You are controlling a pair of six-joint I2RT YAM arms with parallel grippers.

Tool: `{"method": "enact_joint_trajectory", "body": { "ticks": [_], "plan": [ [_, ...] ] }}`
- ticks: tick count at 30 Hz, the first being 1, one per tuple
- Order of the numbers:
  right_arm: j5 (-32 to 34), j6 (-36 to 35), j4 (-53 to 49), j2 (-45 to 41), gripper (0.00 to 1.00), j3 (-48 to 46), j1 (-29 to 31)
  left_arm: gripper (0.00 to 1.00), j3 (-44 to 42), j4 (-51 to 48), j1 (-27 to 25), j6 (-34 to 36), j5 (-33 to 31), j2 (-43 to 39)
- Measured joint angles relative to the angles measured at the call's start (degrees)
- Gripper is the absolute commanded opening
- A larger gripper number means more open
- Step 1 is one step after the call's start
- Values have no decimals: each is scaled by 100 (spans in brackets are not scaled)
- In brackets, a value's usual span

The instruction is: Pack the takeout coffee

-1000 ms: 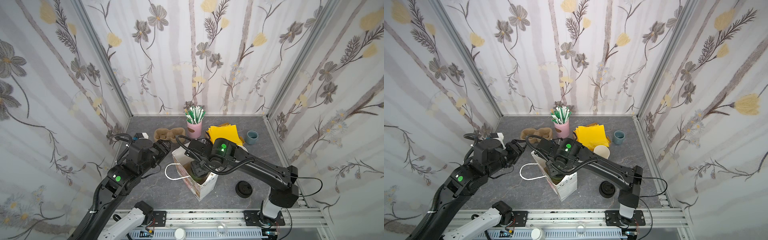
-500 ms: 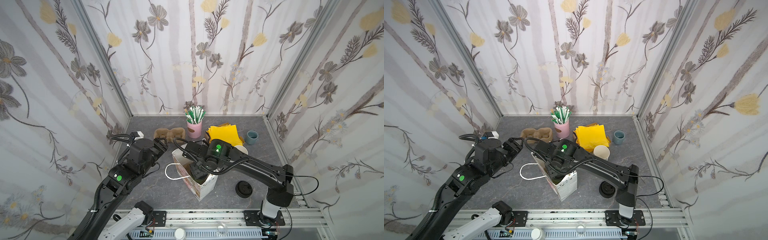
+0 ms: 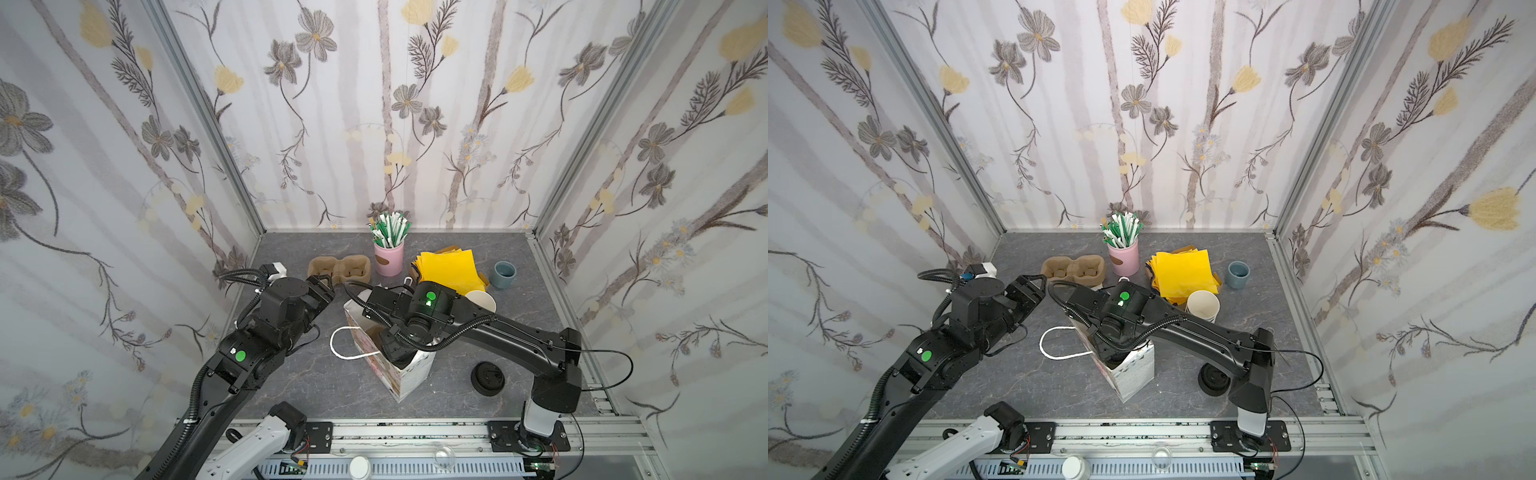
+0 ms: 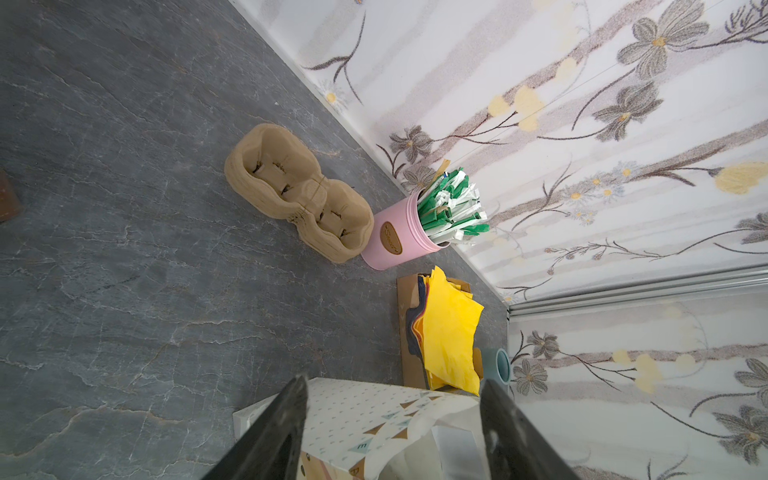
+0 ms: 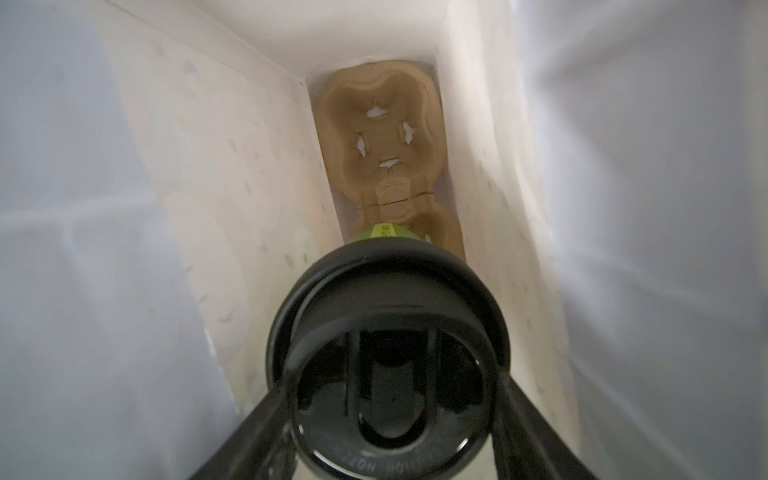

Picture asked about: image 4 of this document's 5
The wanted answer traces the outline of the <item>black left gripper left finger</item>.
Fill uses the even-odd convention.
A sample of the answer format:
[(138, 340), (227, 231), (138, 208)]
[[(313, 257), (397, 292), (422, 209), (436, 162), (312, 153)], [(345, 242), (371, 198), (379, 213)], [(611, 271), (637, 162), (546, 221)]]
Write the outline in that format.
[(308, 397), (307, 378), (294, 377), (203, 480), (294, 479)]

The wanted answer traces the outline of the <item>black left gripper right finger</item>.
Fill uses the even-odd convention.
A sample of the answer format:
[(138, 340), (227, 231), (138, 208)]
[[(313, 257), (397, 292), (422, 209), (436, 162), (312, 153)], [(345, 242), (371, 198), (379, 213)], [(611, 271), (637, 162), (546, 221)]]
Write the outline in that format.
[(481, 387), (479, 410), (491, 479), (579, 479), (498, 383)]

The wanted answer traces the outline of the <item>white paper gift bag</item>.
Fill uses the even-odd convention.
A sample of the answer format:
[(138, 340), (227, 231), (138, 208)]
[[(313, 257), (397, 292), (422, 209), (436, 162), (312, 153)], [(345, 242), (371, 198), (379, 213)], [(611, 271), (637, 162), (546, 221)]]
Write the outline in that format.
[(349, 380), (308, 382), (294, 479), (487, 479), (474, 396)]

